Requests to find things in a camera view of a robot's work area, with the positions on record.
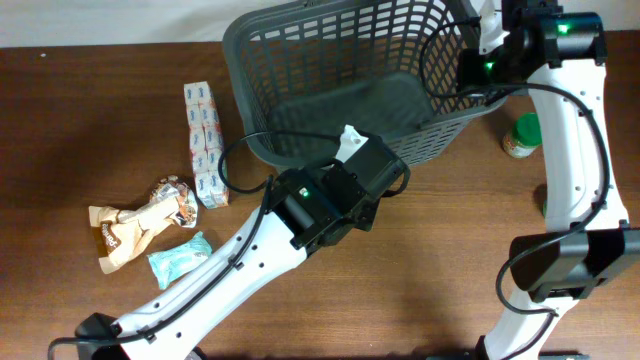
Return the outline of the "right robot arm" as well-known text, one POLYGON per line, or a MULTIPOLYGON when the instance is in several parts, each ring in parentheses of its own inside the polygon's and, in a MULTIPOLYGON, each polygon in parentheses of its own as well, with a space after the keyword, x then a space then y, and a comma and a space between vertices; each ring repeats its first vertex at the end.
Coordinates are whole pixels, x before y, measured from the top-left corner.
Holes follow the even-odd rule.
POLYGON ((513 240, 501 276, 504 312, 480 338, 480 359, 535 359, 561 318, 639 259, 609 155, 607 46, 593 12, 555 1, 487 1, 480 40, 461 56, 457 91, 493 98, 525 91, 539 120, 547 178, 546 230, 513 240))

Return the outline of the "green lid glass jar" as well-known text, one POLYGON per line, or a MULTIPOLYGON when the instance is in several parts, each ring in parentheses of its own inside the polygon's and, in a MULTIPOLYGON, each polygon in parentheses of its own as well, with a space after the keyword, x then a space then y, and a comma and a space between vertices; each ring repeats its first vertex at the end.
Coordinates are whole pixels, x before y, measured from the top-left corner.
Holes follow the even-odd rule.
POLYGON ((541 144, 541 129, 536 113, 520 116, 502 140, 503 150, 513 158, 526 158, 541 144))

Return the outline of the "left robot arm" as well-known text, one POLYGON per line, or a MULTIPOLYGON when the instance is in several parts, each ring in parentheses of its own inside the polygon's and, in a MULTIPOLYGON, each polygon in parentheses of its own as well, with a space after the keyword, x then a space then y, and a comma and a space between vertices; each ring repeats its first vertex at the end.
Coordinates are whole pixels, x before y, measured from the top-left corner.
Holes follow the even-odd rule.
POLYGON ((408 165, 366 132, 332 137, 337 153, 268 177, 243 226, 173 287, 119 318, 95 313, 72 337, 53 340, 81 359, 187 359, 200 341, 256 291, 334 246, 371 229, 383 198, 401 194, 408 165))

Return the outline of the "teal wet wipes packet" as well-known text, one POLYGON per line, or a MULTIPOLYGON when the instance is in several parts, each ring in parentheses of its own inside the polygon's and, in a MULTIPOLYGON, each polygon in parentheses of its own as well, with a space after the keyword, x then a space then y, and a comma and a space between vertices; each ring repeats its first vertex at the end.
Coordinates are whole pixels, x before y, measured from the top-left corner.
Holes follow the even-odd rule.
POLYGON ((202 232, 175 248, 147 256, 160 290, 203 264, 212 254, 212 247, 202 232))

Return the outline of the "Kleenex tissue multipack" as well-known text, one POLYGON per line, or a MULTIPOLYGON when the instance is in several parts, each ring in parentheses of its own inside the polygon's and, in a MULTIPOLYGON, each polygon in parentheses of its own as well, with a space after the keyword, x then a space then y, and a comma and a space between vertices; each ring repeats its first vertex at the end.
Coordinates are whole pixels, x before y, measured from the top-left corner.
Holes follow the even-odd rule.
POLYGON ((218 169, 224 140, 213 93, 206 81, 184 84, 183 91, 196 195, 207 209, 226 207, 229 189, 221 180, 226 166, 218 169))

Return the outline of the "crumpled beige snack bag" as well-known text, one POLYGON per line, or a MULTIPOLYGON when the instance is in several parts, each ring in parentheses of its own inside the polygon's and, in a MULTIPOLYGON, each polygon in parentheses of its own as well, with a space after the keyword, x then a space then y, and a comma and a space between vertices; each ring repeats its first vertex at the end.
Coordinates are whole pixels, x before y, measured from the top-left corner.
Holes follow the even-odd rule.
POLYGON ((167 227, 194 228, 198 204, 193 190, 180 178, 162 178, 149 202, 137 210, 89 206, 89 224, 104 274, 110 274, 141 255, 167 227))

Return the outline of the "grey plastic shopping basket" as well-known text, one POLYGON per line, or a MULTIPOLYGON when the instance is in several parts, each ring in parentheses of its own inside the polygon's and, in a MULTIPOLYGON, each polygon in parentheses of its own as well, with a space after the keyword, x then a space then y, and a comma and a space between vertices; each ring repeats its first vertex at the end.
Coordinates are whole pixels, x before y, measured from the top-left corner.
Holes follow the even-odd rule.
POLYGON ((439 156, 492 111, 454 93, 475 14, 467 1, 294 1, 237 18, 223 49, 250 149, 299 167, 353 126, 410 165, 439 156))

